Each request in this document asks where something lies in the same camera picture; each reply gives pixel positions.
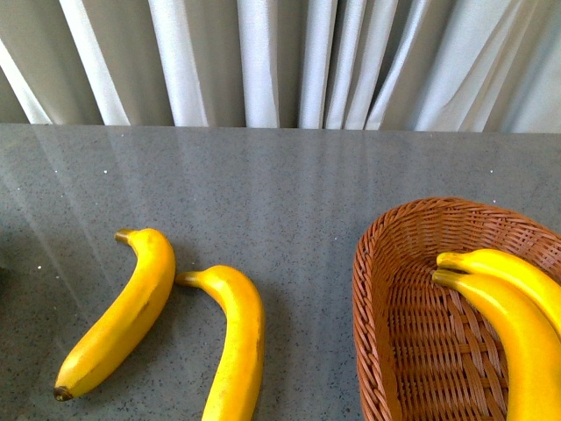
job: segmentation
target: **banana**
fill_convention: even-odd
[[[469,274],[493,275],[511,283],[539,307],[561,340],[561,286],[524,259],[483,248],[470,253],[440,253],[437,265]]]
[[[57,401],[83,395],[113,373],[150,330],[174,284],[174,250],[161,232],[124,228],[115,239],[132,247],[137,265],[115,302],[62,363],[54,384]]]
[[[226,339],[202,421],[250,421],[265,352],[265,311],[252,281],[228,266],[184,272],[175,283],[212,296],[226,315]]]
[[[561,342],[534,303],[491,275],[438,269],[432,279],[462,294],[499,334],[508,362],[507,421],[561,420]]]

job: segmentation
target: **banana stem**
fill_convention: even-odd
[[[175,277],[175,283],[182,287],[201,288],[200,275],[198,271],[181,272]]]
[[[455,287],[458,282],[460,282],[460,278],[462,276],[465,275],[459,274],[458,272],[452,272],[451,270],[437,269],[432,274],[432,280],[438,285],[442,285],[443,287],[456,289]]]
[[[115,239],[121,243],[129,244],[129,236],[134,232],[130,228],[121,228],[115,232]]]

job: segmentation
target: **wicker basket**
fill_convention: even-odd
[[[353,268],[353,327],[367,420],[504,420],[507,361],[493,327],[430,280],[443,251],[491,247],[561,279],[561,237],[519,213],[455,197],[380,216]]]

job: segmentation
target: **gray speckled surface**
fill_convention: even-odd
[[[113,233],[153,226],[179,270],[245,271],[266,306],[256,420],[361,419],[352,258],[387,209],[462,196],[561,232],[561,136],[0,125],[0,419],[200,419],[224,341],[174,288],[145,340],[68,403],[66,353],[134,269]]]

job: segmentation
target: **white curtain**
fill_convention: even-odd
[[[0,123],[561,132],[556,0],[2,0]]]

